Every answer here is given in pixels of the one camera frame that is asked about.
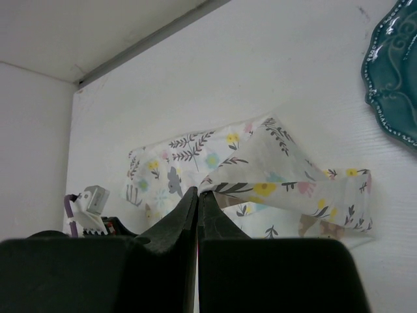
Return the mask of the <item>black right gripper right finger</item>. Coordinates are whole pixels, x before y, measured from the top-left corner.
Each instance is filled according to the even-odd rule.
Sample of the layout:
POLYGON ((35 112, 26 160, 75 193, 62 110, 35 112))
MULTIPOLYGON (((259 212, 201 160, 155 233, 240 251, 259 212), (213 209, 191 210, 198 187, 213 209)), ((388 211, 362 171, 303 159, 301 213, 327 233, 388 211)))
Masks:
POLYGON ((199 196, 201 312, 369 312, 354 260, 333 239, 252 239, 199 196))

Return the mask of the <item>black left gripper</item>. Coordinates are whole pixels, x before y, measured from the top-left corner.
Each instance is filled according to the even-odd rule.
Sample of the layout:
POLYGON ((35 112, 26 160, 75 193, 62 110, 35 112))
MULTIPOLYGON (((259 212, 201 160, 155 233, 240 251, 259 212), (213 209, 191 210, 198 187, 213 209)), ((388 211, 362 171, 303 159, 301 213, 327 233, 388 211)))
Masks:
POLYGON ((101 236, 137 237, 136 233, 128 230, 117 217, 80 215, 68 218, 69 233, 56 230, 45 230, 29 236, 34 238, 82 238, 101 236))

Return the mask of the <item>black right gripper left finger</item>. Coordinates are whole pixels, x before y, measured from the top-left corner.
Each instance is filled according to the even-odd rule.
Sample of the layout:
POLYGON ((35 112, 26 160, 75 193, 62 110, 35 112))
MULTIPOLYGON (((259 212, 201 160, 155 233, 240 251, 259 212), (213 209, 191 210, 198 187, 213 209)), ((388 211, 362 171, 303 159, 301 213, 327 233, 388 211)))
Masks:
POLYGON ((198 196, 141 235, 43 231, 1 243, 2 312, 191 312, 198 196))

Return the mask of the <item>animal print cloth napkin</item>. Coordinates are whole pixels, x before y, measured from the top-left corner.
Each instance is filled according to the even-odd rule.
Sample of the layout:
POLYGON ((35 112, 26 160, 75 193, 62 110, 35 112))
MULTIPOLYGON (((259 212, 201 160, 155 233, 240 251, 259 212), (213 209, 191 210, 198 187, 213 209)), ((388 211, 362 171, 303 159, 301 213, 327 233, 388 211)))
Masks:
POLYGON ((371 172, 320 169, 274 114, 139 147, 128 163, 120 196, 144 210, 149 225, 195 187, 213 193, 227 219, 256 239, 354 247, 373 231, 371 172))

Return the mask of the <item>teal ceramic plate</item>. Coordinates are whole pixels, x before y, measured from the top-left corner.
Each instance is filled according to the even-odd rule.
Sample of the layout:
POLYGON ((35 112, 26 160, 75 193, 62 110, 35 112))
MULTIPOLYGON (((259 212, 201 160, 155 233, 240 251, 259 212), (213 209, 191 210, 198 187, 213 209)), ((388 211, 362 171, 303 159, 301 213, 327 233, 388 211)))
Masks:
POLYGON ((377 24, 361 77, 381 129, 415 151, 416 1, 397 1, 377 24))

